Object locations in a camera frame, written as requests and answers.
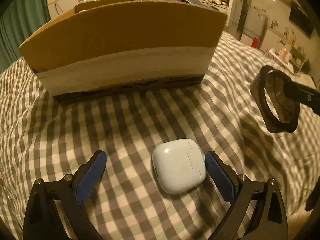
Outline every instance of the metal screw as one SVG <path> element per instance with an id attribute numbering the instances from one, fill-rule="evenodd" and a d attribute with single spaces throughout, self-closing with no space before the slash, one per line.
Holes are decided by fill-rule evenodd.
<path id="1" fill-rule="evenodd" d="M 271 185 L 277 184 L 277 181 L 275 179 L 269 179 L 269 182 Z"/>
<path id="2" fill-rule="evenodd" d="M 72 174 L 67 174 L 64 176 L 64 180 L 69 181 L 72 179 Z"/>
<path id="3" fill-rule="evenodd" d="M 36 180 L 35 180 L 35 184 L 36 184 L 36 185 L 39 185 L 41 182 L 42 182 L 42 179 L 36 179 Z"/>
<path id="4" fill-rule="evenodd" d="M 241 179 L 242 181 L 246 181 L 248 179 L 248 177 L 244 174 L 240 174 L 239 179 Z"/>

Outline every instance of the curtain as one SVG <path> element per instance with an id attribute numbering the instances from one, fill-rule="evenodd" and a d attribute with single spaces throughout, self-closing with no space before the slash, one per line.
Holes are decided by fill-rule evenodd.
<path id="1" fill-rule="evenodd" d="M 19 46 L 50 20 L 47 0 L 13 0 L 0 18 L 0 72 L 21 55 Z"/>

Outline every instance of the white earbud case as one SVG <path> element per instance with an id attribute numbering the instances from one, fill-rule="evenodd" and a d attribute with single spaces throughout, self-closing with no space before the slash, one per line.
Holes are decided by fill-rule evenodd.
<path id="1" fill-rule="evenodd" d="M 206 176 L 201 151 L 191 139 L 160 144 L 153 151 L 152 162 L 161 188 L 169 194 L 192 189 Z"/>

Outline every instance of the cardboard box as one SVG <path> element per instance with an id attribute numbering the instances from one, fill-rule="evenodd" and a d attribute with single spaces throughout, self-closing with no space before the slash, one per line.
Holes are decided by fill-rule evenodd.
<path id="1" fill-rule="evenodd" d="M 20 52 L 59 102 L 200 83 L 227 16 L 178 1 L 97 0 L 33 33 Z"/>

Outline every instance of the checkered blanket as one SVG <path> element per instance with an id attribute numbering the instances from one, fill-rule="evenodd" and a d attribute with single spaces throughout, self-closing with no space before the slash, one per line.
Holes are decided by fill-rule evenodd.
<path id="1" fill-rule="evenodd" d="M 83 208 L 103 239 L 205 240 L 228 209 L 209 176 L 173 196 L 159 190 L 151 169 L 155 147 L 180 138 L 196 141 L 203 154 L 215 150 L 251 180 L 275 178 L 287 214 L 296 212 L 320 176 L 320 117 L 301 106 L 294 133 L 268 133 L 249 92 L 266 64 L 279 68 L 223 33 L 200 85 L 63 108 L 20 58 L 0 76 L 1 218 L 22 239 L 35 179 L 59 180 L 101 149 L 107 167 Z"/>

